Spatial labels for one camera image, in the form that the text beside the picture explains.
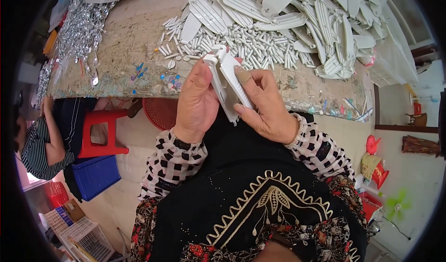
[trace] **cardboard box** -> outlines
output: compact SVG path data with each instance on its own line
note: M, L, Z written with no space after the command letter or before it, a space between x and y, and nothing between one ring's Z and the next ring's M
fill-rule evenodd
M81 207L79 207L79 204L76 202L75 199L71 199L70 201L66 202L64 204L64 207L66 211L70 214L70 217L73 220L73 222L76 222L85 216L85 213L83 212Z

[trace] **red plastic stool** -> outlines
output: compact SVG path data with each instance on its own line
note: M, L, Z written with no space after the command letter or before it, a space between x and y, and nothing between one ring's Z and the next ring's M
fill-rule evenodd
M421 104L420 103L413 103L413 114L414 115L421 115Z
M116 119L127 115L127 109L114 111L92 111L85 114L85 122L82 132L82 148L78 158L93 158L104 155L128 153L128 148L116 146ZM92 125L108 124L107 145L93 143L91 140Z

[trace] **hand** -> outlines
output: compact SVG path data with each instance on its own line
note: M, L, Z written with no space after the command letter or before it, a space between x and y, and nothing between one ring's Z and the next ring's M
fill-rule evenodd
M43 109L44 113L48 113L48 112L51 113L51 110L53 110L53 104L54 104L53 96L45 96L42 99L41 111Z
M180 92L174 135L183 142L199 143L214 123L220 101L210 84L212 72L203 58L192 67Z
M259 113L241 104L234 104L242 120L261 136L283 144L290 144L299 131L299 121L288 113L270 70L236 70L237 78Z
M45 98L42 98L42 101L40 102L40 116L41 117L45 117L44 105L45 105Z

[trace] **elastic cuff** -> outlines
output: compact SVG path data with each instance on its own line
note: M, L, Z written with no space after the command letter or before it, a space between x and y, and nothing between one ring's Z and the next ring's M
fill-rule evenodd
M295 117L299 121L299 131L293 142L287 145L283 144L287 149L297 148L300 142L307 140L304 138L304 133L306 132L308 127L306 119L297 113L291 113L291 115L293 115L293 117Z
M169 136L168 136L168 138L169 138L169 141L170 141L175 147L177 147L177 148L179 148L179 149L186 150L186 151L191 150L191 149L192 149L192 150L195 150L195 149L200 148L200 147L203 146L203 141L201 141L201 142L199 142L199 143L194 143L194 144L190 144L190 143L186 143L186 142L181 141L180 139L178 139L178 138L175 136L175 134L174 134L174 132L172 131L172 129L169 130Z

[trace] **pile of plastic parts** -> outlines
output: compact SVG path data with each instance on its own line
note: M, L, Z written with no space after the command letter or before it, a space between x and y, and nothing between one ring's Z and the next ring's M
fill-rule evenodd
M247 70L274 70L277 64L297 69L300 60L319 77L349 78L356 58L373 64L373 47L388 35L381 9L386 1L188 0L181 17L163 24L157 50L166 59L188 61L221 44L242 57Z

